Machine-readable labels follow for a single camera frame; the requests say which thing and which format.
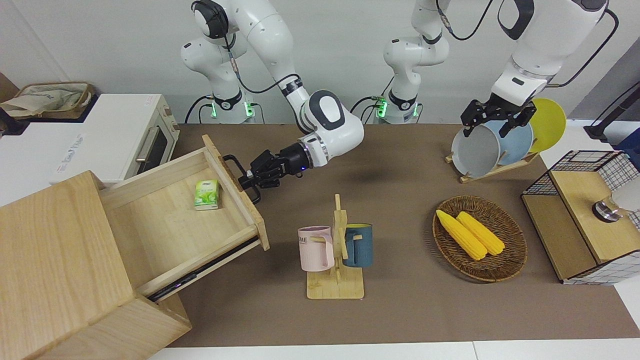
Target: plate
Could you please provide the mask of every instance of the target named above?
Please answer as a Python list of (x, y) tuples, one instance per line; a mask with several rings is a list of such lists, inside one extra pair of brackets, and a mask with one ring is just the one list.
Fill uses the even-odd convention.
[(462, 174), (469, 177), (481, 177), (488, 174), (500, 158), (500, 142), (495, 133), (484, 125), (477, 126), (468, 138), (460, 129), (451, 144), (453, 165)]
[(500, 151), (507, 152), (502, 159), (498, 161), (498, 165), (510, 165), (522, 160), (533, 143), (533, 128), (530, 124), (525, 126), (518, 126), (511, 131), (504, 138), (500, 137), (500, 129), (505, 124), (504, 121), (493, 120), (485, 123), (484, 125), (491, 129), (500, 142)]
[(444, 229), (437, 215), (433, 215), (433, 237), (444, 258), (461, 273), (484, 282), (510, 279), (520, 273), (527, 262), (527, 242), (520, 226), (502, 208), (493, 202), (470, 195), (452, 197), (438, 206), (439, 210), (456, 217), (460, 211), (489, 228), (502, 242), (502, 253), (475, 261), (462, 250)]
[(531, 152), (541, 152), (557, 144), (566, 128), (566, 115), (562, 106), (550, 99), (533, 99), (536, 113), (529, 123), (533, 127), (536, 142)]

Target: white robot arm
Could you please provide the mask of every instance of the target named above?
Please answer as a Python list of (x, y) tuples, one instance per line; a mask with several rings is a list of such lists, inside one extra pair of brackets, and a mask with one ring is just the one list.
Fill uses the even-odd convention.
[(512, 1), (518, 9), (515, 24), (504, 26), (500, 13), (498, 20), (518, 45), (493, 84), (489, 100), (473, 100), (462, 113), (467, 136), (475, 126), (489, 120), (507, 120), (500, 130), (502, 137), (516, 126), (525, 126), (536, 111), (531, 99), (549, 86), (565, 59), (578, 49), (605, 12), (615, 17), (607, 9), (608, 0)]
[[(192, 71), (203, 74), (211, 86), (216, 118), (222, 124), (241, 124), (247, 120), (246, 104), (252, 102), (250, 94), (240, 87), (229, 64), (229, 56), (221, 40), (208, 37), (194, 39), (180, 50), (182, 61)], [(233, 38), (234, 57), (246, 53), (246, 40)]]
[(318, 90), (309, 96), (305, 90), (293, 65), (291, 32), (269, 1), (202, 0), (195, 1), (192, 9), (203, 34), (224, 41), (225, 48), (231, 49), (228, 57), (243, 87), (236, 54), (228, 42), (235, 34), (237, 38), (246, 39), (291, 105), (296, 123), (304, 134), (279, 154), (263, 152), (240, 179), (243, 187), (278, 186), (281, 177), (322, 167), (362, 142), (364, 129), (360, 119), (345, 109), (335, 94)]
[[(446, 9), (449, 1), (442, 0), (440, 6)], [(394, 80), (384, 94), (381, 118), (390, 124), (404, 124), (414, 114), (421, 82), (414, 68), (437, 65), (449, 55), (449, 42), (442, 36), (435, 0), (417, 0), (411, 24), (419, 37), (395, 38), (385, 46), (385, 61), (394, 70)]]

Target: oven door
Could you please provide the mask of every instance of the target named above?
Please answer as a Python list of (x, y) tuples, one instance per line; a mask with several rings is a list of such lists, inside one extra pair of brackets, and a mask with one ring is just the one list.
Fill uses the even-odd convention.
[(172, 143), (173, 138), (167, 137), (160, 124), (150, 127), (136, 156), (136, 163), (139, 164), (136, 174), (166, 163), (169, 160), (167, 154), (170, 154), (170, 149), (173, 148)]

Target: yellow corn cob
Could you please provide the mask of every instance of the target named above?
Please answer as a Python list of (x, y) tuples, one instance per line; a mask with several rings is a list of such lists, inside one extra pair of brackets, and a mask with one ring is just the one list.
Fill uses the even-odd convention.
[(442, 210), (436, 210), (436, 214), (449, 235), (473, 260), (480, 260), (486, 256), (484, 245), (466, 227)]
[(478, 240), (486, 247), (487, 251), (491, 255), (500, 254), (504, 250), (504, 243), (502, 240), (487, 229), (480, 221), (474, 219), (468, 213), (462, 211), (456, 218), (464, 225)]

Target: brown tabletop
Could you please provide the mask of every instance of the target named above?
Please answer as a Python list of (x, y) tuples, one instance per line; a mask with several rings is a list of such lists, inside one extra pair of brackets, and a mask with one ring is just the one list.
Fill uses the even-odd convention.
[[(174, 156), (203, 146), (248, 167), (300, 136), (295, 125), (182, 126)], [(193, 330), (176, 347), (429, 341), (631, 338), (640, 332), (613, 287), (562, 285), (520, 194), (545, 171), (529, 166), (459, 184), (443, 161), (460, 127), (366, 126), (355, 150), (282, 180), (257, 205), (271, 249), (256, 248), (180, 293)], [(331, 225), (333, 194), (350, 222), (374, 228), (374, 264), (363, 300), (308, 300), (296, 230)], [(455, 195), (492, 200), (520, 225), (529, 246), (522, 273), (496, 284), (458, 275), (434, 252), (431, 221)]]

